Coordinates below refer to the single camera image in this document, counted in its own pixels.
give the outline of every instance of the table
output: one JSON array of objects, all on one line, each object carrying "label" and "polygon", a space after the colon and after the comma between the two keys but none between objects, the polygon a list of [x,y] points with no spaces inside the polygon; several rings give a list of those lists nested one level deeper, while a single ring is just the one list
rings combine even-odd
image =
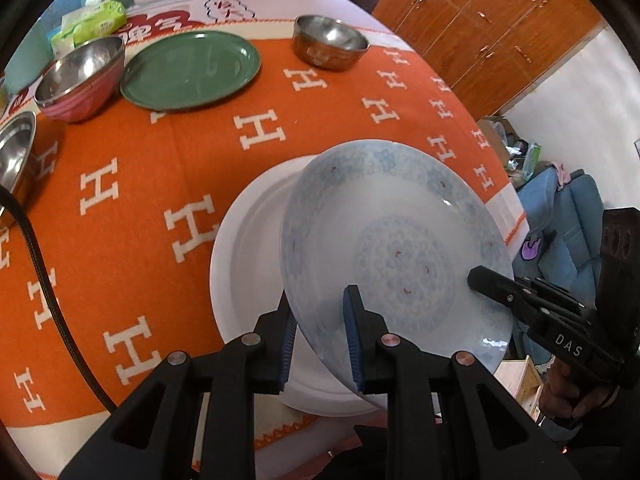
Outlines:
[{"label": "table", "polygon": [[[349,72],[310,68],[290,48],[304,13],[358,27],[372,48]],[[71,332],[116,402],[171,351],[222,346],[209,300],[217,228],[245,186],[290,158],[353,139],[412,145],[466,180],[515,255],[529,229],[498,158],[437,74],[373,17],[347,0],[191,0],[133,13],[119,33],[130,59],[196,28],[250,40],[263,62],[256,81],[188,113],[114,98],[85,123],[38,117],[28,212]],[[36,85],[2,122],[36,109]],[[0,234],[0,290],[0,418],[31,465],[54,477],[107,414],[64,348],[16,227]],[[316,418],[257,399],[260,478],[328,449],[353,423]]]}]

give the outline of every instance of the screw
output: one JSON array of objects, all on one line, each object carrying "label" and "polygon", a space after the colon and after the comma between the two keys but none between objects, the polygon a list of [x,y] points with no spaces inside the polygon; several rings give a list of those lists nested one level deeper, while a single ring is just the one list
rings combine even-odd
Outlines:
[{"label": "screw", "polygon": [[166,360],[171,366],[180,366],[187,360],[187,354],[185,354],[181,350],[178,350],[175,352],[171,352]]},{"label": "screw", "polygon": [[462,351],[456,354],[456,361],[458,362],[458,364],[461,364],[463,366],[470,366],[476,362],[476,358],[473,354]]},{"label": "screw", "polygon": [[244,334],[240,341],[242,341],[244,346],[256,346],[262,341],[262,338],[255,332],[249,332],[248,334]]},{"label": "screw", "polygon": [[384,346],[398,346],[400,344],[400,337],[396,334],[385,334],[380,338],[380,342]]}]

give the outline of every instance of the green package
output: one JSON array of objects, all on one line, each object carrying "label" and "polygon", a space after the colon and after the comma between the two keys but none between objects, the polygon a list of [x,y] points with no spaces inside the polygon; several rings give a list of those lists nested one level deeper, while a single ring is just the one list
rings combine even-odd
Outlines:
[{"label": "green package", "polygon": [[51,38],[57,58],[65,56],[76,46],[101,36],[108,36],[127,23],[124,5],[114,0],[83,7],[63,16],[62,30]]}]

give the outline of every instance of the bowl rim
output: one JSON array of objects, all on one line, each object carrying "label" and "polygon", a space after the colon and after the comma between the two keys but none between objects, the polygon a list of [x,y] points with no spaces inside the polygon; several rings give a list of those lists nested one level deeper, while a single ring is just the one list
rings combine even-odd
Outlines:
[{"label": "bowl rim", "polygon": [[[0,128],[0,141],[2,134],[9,129],[9,127],[15,123],[18,120],[21,120],[23,118],[28,118],[29,122],[31,123],[31,137],[29,138],[29,145],[27,148],[27,152],[24,155],[24,161],[26,161],[30,156],[31,156],[31,150],[33,149],[33,141],[35,140],[36,137],[36,129],[38,126],[38,120],[36,118],[36,113],[33,112],[32,110],[25,110],[23,112],[20,112],[19,114],[14,115],[14,117],[11,118],[11,120],[7,121],[5,124],[2,125],[2,127]],[[2,150],[2,147],[4,146],[4,143],[0,144],[0,150]],[[24,171],[26,171],[28,164],[22,164],[20,167],[20,171],[18,171],[18,174],[15,177],[15,180],[11,186],[11,189],[9,190],[10,193],[13,193],[15,188],[18,187],[18,184],[20,183],[22,176],[24,174]],[[2,215],[2,213],[4,212],[4,206],[0,206],[0,215]]]},{"label": "bowl rim", "polygon": [[[300,25],[300,20],[302,20],[303,18],[322,18],[323,20],[331,20],[334,23],[338,23],[342,27],[350,28],[353,32],[355,32],[357,35],[359,35],[365,41],[367,46],[365,48],[348,49],[348,48],[340,48],[340,47],[332,45],[330,43],[326,43],[325,41],[319,40],[318,38],[313,37],[307,31],[302,29],[302,27]],[[339,20],[338,18],[331,18],[329,16],[323,16],[322,14],[301,14],[300,16],[298,16],[296,18],[296,21],[294,22],[294,25],[295,25],[296,31],[298,33],[303,34],[304,36],[312,39],[313,41],[317,41],[318,43],[322,43],[325,46],[330,46],[330,47],[336,48],[336,49],[344,51],[344,52],[355,52],[355,53],[366,52],[367,50],[369,50],[369,47],[371,46],[371,42],[357,28],[352,27],[351,25],[348,25],[343,20]]]},{"label": "bowl rim", "polygon": [[[49,98],[44,99],[42,101],[40,99],[38,99],[37,95],[38,95],[38,90],[40,89],[40,86],[44,82],[44,79],[46,78],[47,74],[54,69],[54,67],[57,65],[57,63],[63,61],[64,59],[66,59],[68,56],[70,56],[74,52],[78,52],[83,47],[86,47],[87,45],[89,45],[91,43],[97,43],[98,41],[102,41],[102,40],[104,40],[106,38],[110,38],[110,39],[111,38],[117,38],[118,40],[120,40],[120,45],[118,46],[118,48],[116,50],[115,56],[113,56],[105,66],[103,66],[100,70],[98,70],[97,72],[92,74],[89,78],[85,79],[84,81],[78,82],[73,86],[70,86],[64,92],[62,92],[60,94],[57,94],[54,97],[49,97]],[[75,49],[73,49],[71,52],[69,52],[68,54],[66,54],[65,56],[60,58],[59,60],[56,60],[49,68],[47,68],[45,70],[44,74],[42,74],[42,79],[38,83],[38,87],[36,88],[35,94],[33,95],[33,101],[36,103],[36,105],[38,105],[38,108],[46,108],[48,106],[56,104],[61,98],[65,97],[66,95],[69,95],[71,92],[73,92],[74,90],[78,89],[82,85],[90,83],[97,76],[99,76],[103,71],[105,71],[108,68],[110,68],[114,63],[116,63],[118,60],[120,60],[121,57],[124,56],[124,52],[125,52],[124,40],[120,36],[118,36],[117,34],[111,34],[109,36],[101,36],[100,38],[93,38],[92,40],[85,41],[84,43],[82,43],[82,44],[78,45],[77,47],[75,47]]]}]

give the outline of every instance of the white wall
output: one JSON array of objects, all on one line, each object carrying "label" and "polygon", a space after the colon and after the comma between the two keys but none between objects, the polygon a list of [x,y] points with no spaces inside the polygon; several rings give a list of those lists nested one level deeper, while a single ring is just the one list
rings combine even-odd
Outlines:
[{"label": "white wall", "polygon": [[640,208],[640,73],[610,28],[505,115],[544,159],[591,174],[606,206]]}]

